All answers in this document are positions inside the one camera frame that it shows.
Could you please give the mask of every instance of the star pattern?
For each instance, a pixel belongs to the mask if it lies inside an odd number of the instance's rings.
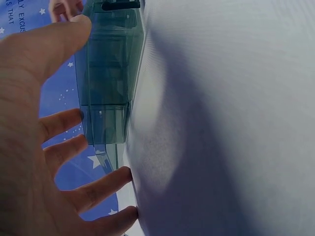
[[[96,155],[88,156],[88,158],[93,161],[93,169],[95,169],[96,167],[100,166],[100,162],[99,162],[99,160],[98,160]]]
[[[39,13],[40,13],[41,15],[46,14],[45,9],[41,8],[40,11],[39,11]]]
[[[113,214],[116,214],[118,211],[116,210],[113,210],[113,209],[110,209],[110,213],[108,213],[109,215],[113,215]]]

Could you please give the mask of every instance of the green tinted plastic box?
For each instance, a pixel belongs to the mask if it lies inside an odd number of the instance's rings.
[[[139,0],[88,0],[92,21],[75,64],[83,128],[90,145],[121,144],[135,92],[144,42]]]

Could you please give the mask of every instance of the white surface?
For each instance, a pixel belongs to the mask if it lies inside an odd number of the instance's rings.
[[[126,147],[147,236],[313,236],[315,2],[146,0]]]

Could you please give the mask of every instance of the human hand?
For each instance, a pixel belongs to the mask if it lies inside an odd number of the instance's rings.
[[[49,2],[49,14],[52,22],[60,22],[62,16],[69,21],[82,11],[82,0],[50,0]]]
[[[87,141],[81,135],[41,147],[81,121],[78,109],[38,119],[39,100],[43,83],[85,44],[90,30],[90,20],[80,15],[0,41],[0,235],[120,236],[137,219],[133,206],[91,222],[78,215],[130,182],[129,168],[60,191],[56,172]]]

